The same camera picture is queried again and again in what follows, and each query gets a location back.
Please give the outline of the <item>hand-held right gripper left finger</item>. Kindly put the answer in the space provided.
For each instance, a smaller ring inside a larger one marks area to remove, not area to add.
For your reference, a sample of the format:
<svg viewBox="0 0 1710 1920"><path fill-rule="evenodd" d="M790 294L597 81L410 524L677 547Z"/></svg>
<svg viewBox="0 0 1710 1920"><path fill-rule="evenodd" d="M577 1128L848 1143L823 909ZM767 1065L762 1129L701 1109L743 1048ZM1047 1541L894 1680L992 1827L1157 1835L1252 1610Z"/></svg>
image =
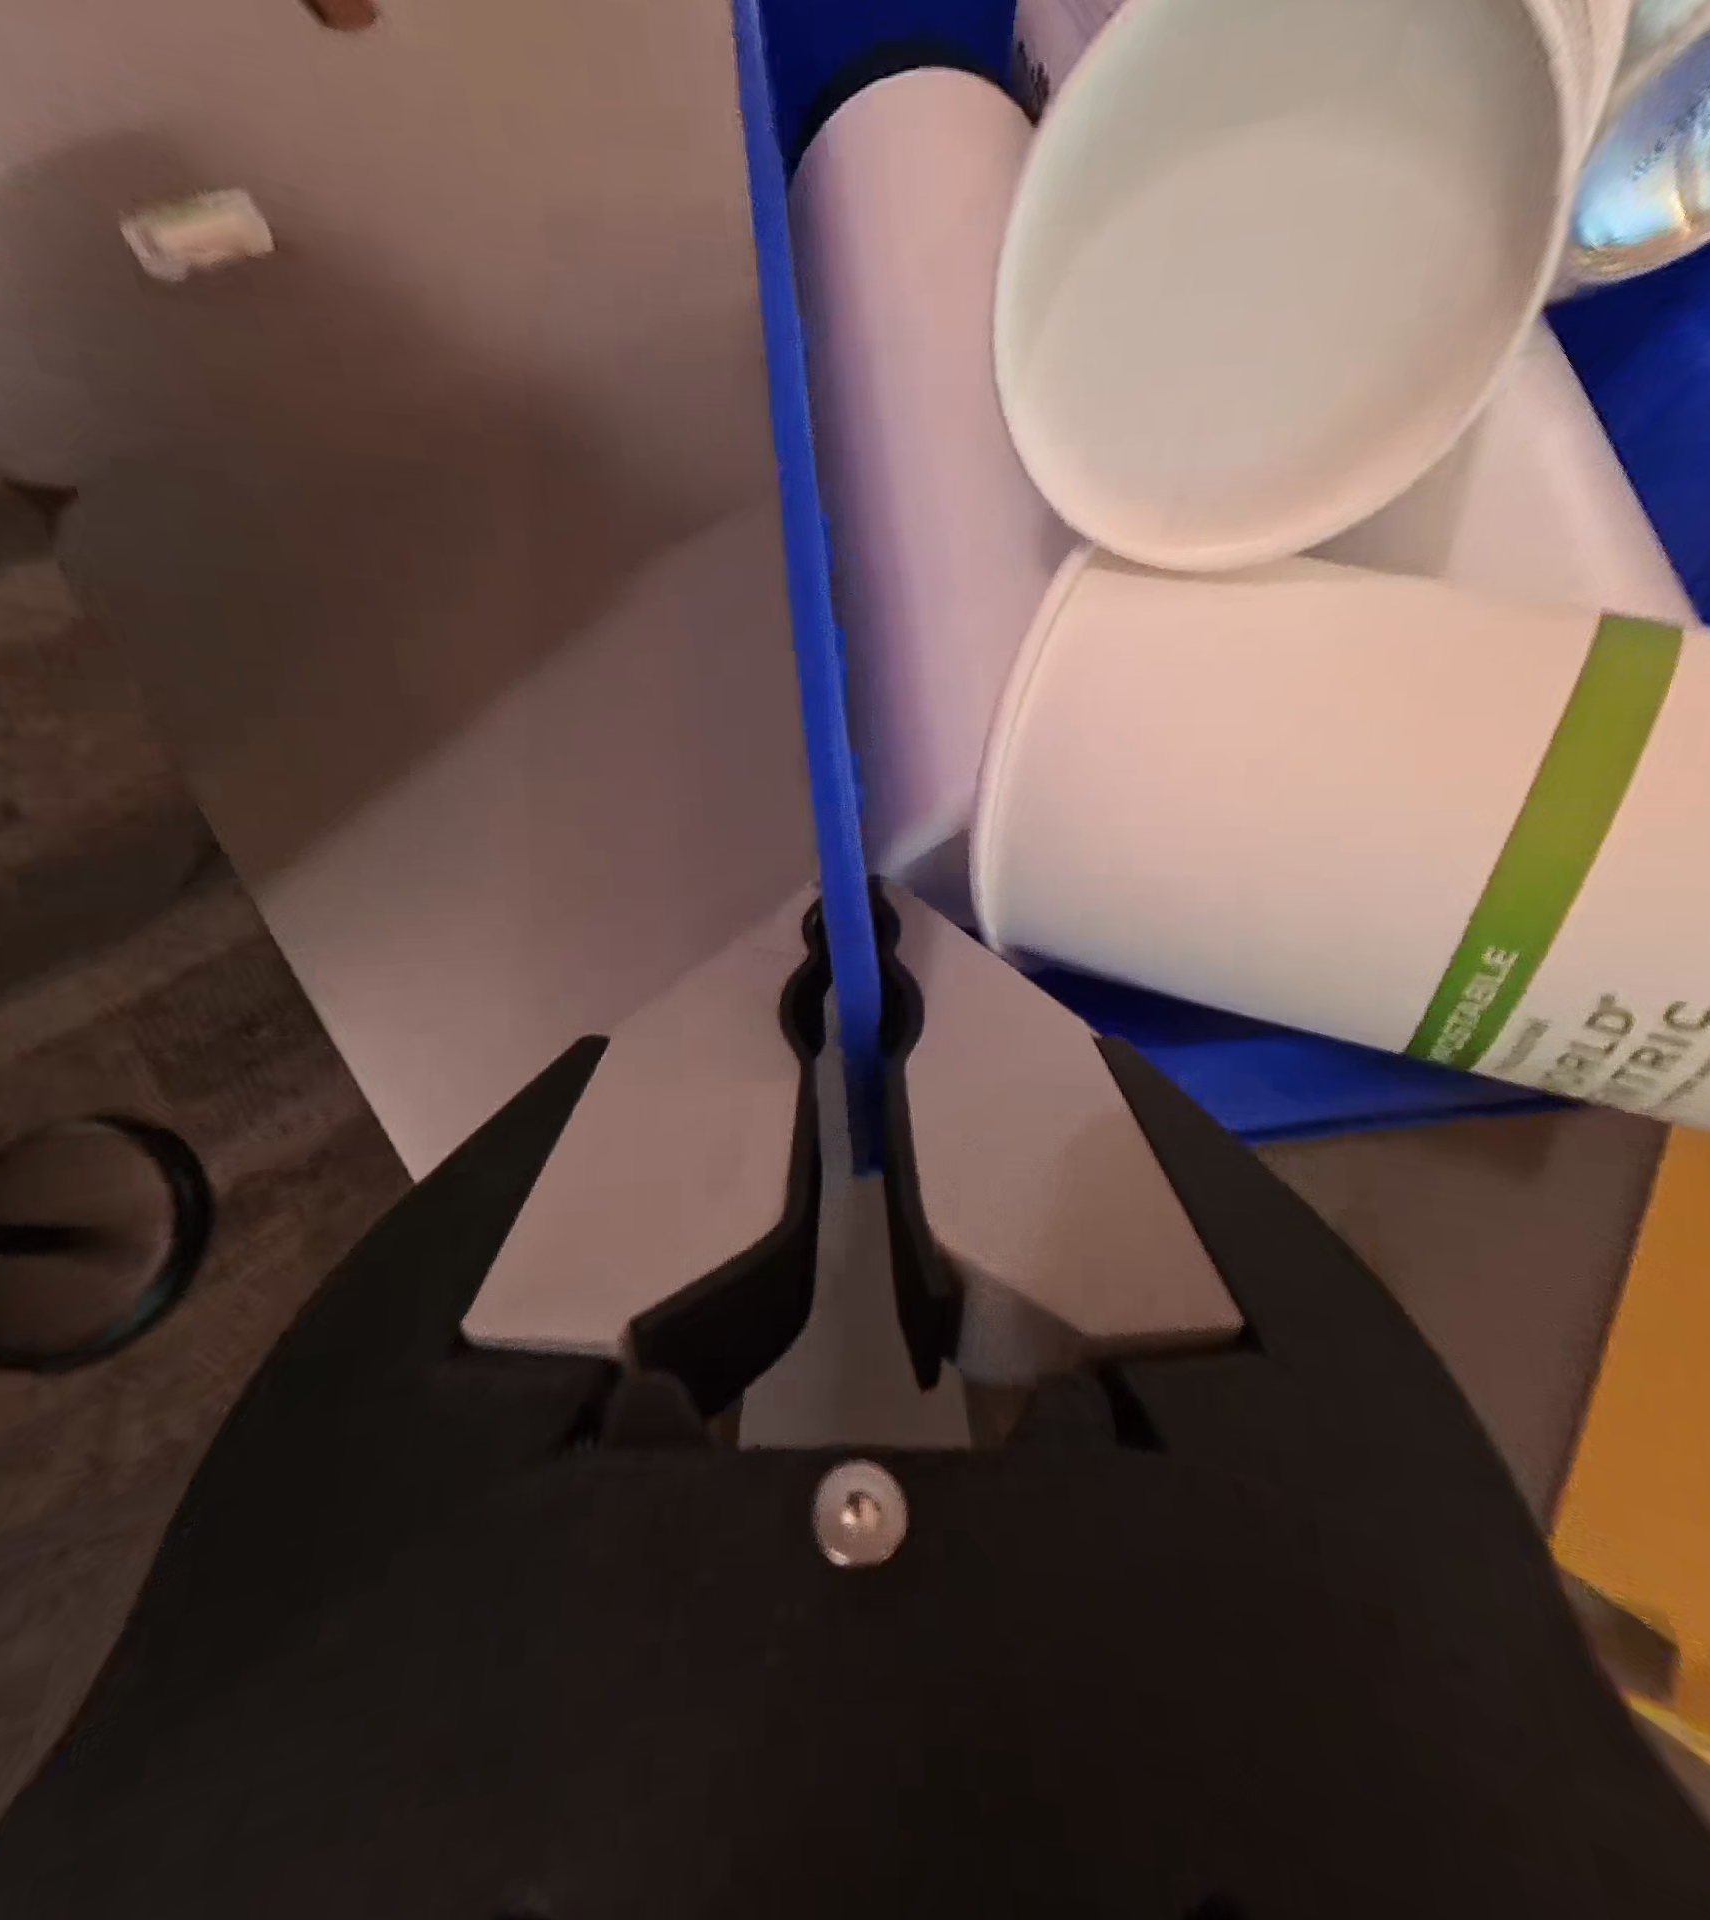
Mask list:
<svg viewBox="0 0 1710 1920"><path fill-rule="evenodd" d="M832 965L790 890L614 1025L459 1338L488 1359L664 1374L738 1408L804 1332Z"/></svg>

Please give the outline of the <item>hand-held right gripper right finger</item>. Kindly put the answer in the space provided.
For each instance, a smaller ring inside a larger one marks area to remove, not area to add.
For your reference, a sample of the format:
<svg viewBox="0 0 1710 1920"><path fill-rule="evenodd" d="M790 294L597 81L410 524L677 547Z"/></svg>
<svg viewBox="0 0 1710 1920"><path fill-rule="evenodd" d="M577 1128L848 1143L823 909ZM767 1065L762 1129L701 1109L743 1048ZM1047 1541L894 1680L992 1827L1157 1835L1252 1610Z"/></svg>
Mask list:
<svg viewBox="0 0 1710 1920"><path fill-rule="evenodd" d="M1095 1031L918 898L869 883L880 1172L918 1388L1034 1388L1245 1333Z"/></svg>

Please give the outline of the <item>blue plastic bin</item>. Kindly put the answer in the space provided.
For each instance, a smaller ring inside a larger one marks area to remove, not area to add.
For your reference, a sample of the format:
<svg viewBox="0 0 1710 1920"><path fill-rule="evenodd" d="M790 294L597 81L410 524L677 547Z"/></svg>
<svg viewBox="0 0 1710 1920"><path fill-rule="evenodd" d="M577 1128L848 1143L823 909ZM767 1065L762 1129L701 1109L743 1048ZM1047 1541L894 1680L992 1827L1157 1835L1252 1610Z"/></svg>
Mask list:
<svg viewBox="0 0 1710 1920"><path fill-rule="evenodd" d="M855 890L867 888L869 865L863 854L863 820L860 820L860 780L855 763L848 732L848 708L845 708L845 650L842 629L832 604L832 562L829 562L829 538L824 538L824 507L820 498L820 473L817 473L817 440L811 440L811 404L805 382L805 346L801 329L801 307L795 290L795 254L790 254L790 213L787 213L787 188L790 179L782 166L782 147L776 134L776 106L767 102L767 46L762 30L762 15L756 2L738 2L738 67L739 67L739 97L743 97L743 124L745 124L745 162L749 162L749 221L756 237L756 275L762 279L762 305L765 305L765 342L773 350L773 426L776 426L776 461L782 478L782 535L787 543L787 577L790 577L790 619L795 619L795 657L797 681L804 694L804 742L810 758L811 780L811 807L817 807L817 838L823 854L823 895L829 905L829 944L832 955L854 949L855 971L855 1037L880 1054L880 960L867 949L867 935L855 930ZM1129 562L1093 542L1082 542L1075 529L1070 552L1062 561L1059 573L1070 556L1082 547L1102 552L1120 562ZM1252 573L1260 566L1276 566L1287 561L1316 561L1306 552L1238 566L1238 570L1213 570L1213 573L1175 573L1163 566L1142 566L1153 573L1173 573L1179 579L1205 579L1216 573ZM1414 1059L1393 1058L1387 1051L1366 1051L1369 1059L1384 1059L1393 1076L1441 1076L1445 1082L1486 1082L1506 1087L1486 1076L1463 1076L1437 1068L1421 1068ZM1550 1097L1538 1095L1524 1087L1514 1087L1524 1097Z"/></svg>

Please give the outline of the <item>green striped paper cup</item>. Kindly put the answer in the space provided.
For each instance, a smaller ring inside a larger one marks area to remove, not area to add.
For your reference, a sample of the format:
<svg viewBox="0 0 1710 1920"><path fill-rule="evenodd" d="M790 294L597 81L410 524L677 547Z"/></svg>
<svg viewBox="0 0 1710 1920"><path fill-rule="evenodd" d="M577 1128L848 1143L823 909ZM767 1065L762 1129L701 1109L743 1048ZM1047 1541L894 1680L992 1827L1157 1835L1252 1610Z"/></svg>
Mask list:
<svg viewBox="0 0 1710 1920"><path fill-rule="evenodd" d="M992 297L1021 466L1175 573L1434 473L1550 298L1632 2L1120 2L1038 116Z"/></svg>
<svg viewBox="0 0 1710 1920"><path fill-rule="evenodd" d="M1710 629L1082 547L969 888L1023 962L1710 1129Z"/></svg>

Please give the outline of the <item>small white tag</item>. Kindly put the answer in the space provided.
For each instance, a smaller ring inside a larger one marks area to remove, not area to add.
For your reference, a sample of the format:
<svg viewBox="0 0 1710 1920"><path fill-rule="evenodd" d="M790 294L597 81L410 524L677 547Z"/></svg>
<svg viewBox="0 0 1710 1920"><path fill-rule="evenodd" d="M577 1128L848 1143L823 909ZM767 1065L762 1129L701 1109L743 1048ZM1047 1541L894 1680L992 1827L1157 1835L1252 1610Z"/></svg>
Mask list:
<svg viewBox="0 0 1710 1920"><path fill-rule="evenodd" d="M269 218L245 188L141 204L120 218L124 244L157 284L182 284L274 254Z"/></svg>

